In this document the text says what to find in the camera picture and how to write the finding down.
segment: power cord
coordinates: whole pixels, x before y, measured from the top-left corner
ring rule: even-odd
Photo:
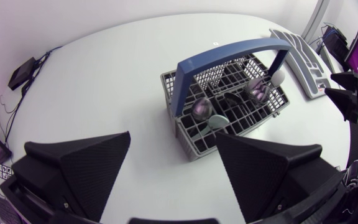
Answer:
[[[33,84],[34,80],[37,78],[37,76],[39,75],[39,73],[41,72],[41,69],[42,67],[45,65],[45,62],[48,60],[49,58],[49,55],[56,49],[59,49],[63,46],[59,46],[59,47],[55,47],[54,49],[52,50],[49,50],[47,53],[45,53],[42,57],[40,57],[38,60],[36,60],[34,62],[34,67],[35,69],[38,69],[37,73],[30,78],[30,80],[22,87],[22,97],[20,99],[20,101],[18,102],[17,106],[15,107],[15,110],[12,111],[12,114],[11,114],[11,117],[9,118],[7,124],[6,124],[6,135],[5,135],[5,142],[7,142],[7,139],[9,137],[9,134],[11,133],[11,129],[12,129],[12,125],[13,125],[13,122],[16,118],[16,114],[17,114],[17,110],[19,109],[20,105],[22,104],[23,102],[23,99],[25,97],[25,95],[27,94],[27,91],[29,90],[29,88],[31,87],[31,85]]]
[[[1,97],[2,97],[2,95],[0,95],[0,104],[4,106],[5,112],[6,112],[7,114],[13,113],[13,112],[16,110],[17,105],[16,105],[16,107],[15,107],[12,111],[8,111],[8,110],[6,109],[6,104],[4,104],[4,103],[2,102]]]

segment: spoon head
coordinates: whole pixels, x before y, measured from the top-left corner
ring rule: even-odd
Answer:
[[[197,99],[191,106],[191,115],[197,121],[205,121],[212,114],[213,106],[208,98],[202,97]]]
[[[272,78],[270,79],[270,82],[272,82],[272,85],[274,87],[278,87],[280,86],[285,79],[285,73],[281,70],[277,70],[273,75]]]
[[[226,125],[228,125],[229,123],[230,123],[230,121],[228,120],[227,117],[218,115],[218,114],[212,115],[208,119],[208,124],[211,127],[211,129],[223,128]]]
[[[225,99],[227,100],[227,102],[229,103],[230,106],[237,106],[242,103],[241,98],[239,96],[237,96],[236,94],[225,93],[225,94],[223,94],[223,96],[225,97]]]

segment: utensil handle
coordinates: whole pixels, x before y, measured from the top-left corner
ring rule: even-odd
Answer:
[[[170,106],[173,115],[181,115],[194,75],[247,54],[263,50],[278,50],[276,58],[268,70],[268,74],[274,74],[281,67],[290,49],[291,45],[285,40],[262,38],[227,44],[179,62]]]
[[[191,137],[191,140],[196,140],[200,137],[203,137],[204,135],[206,135],[208,132],[210,132],[211,128],[209,126],[205,127],[202,131],[200,131],[200,133],[196,134],[195,136]]]

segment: gray plastic basket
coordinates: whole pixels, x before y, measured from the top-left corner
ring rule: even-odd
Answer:
[[[267,104],[263,106],[256,105],[245,94],[242,94],[242,89],[249,80],[266,77],[266,75],[267,67],[252,54],[201,72],[193,77],[183,114],[179,117],[174,117],[170,109],[175,70],[161,75],[167,110],[175,137],[179,139],[191,161],[216,150],[216,132],[221,131],[238,136],[244,135],[259,127],[269,118],[279,115],[279,112],[290,103],[282,88],[273,87],[269,78],[264,78],[264,82],[272,89],[270,100]],[[230,107],[223,97],[226,92],[241,96],[243,104]],[[191,137],[207,126],[206,121],[195,121],[191,115],[192,104],[201,97],[208,97],[214,106],[213,114],[220,114],[229,118],[230,124],[225,128],[213,130],[205,136],[192,140]]]
[[[261,50],[278,50],[269,69],[252,54]],[[177,70],[161,75],[175,137],[191,161],[216,150],[216,133],[242,136],[279,115],[290,103],[281,87],[270,83],[271,74],[280,68],[289,50],[290,45],[284,40],[246,40],[195,55],[180,62]],[[268,102],[262,105],[243,91],[247,82],[259,77],[271,89]],[[242,103],[229,105],[223,97],[225,93],[240,96]],[[207,127],[207,121],[196,121],[191,115],[191,106],[201,97],[212,102],[213,114],[223,115],[230,121],[227,126],[204,136],[201,130]]]

